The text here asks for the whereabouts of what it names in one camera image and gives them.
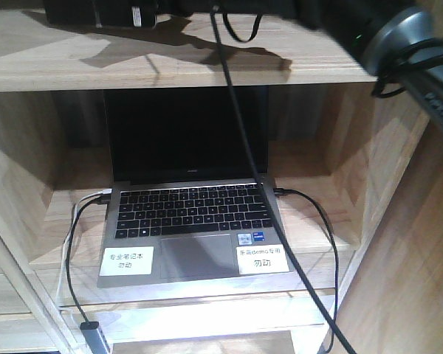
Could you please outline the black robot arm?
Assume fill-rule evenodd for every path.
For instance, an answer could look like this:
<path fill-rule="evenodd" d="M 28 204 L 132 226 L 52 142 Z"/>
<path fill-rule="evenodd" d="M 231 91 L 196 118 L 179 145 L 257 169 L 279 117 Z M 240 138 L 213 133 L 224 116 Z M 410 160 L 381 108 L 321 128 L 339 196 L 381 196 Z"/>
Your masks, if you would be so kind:
<path fill-rule="evenodd" d="M 406 91 L 443 132 L 443 39 L 414 1 L 299 1 L 298 20 L 321 29 L 377 81 L 371 92 Z"/>

